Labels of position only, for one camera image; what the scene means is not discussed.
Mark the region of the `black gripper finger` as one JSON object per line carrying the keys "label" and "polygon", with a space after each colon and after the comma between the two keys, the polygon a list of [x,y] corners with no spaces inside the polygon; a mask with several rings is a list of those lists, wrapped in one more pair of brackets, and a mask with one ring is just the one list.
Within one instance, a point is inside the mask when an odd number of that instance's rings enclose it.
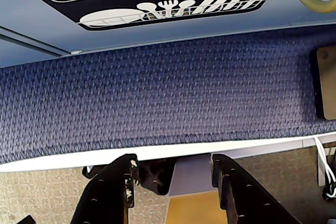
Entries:
{"label": "black gripper finger", "polygon": [[236,161],[212,155],[212,186],[228,223],[299,223],[281,203]]}
{"label": "black gripper finger", "polygon": [[120,156],[87,184],[71,223],[128,223],[128,209],[134,207],[134,182],[138,179],[137,156]]}

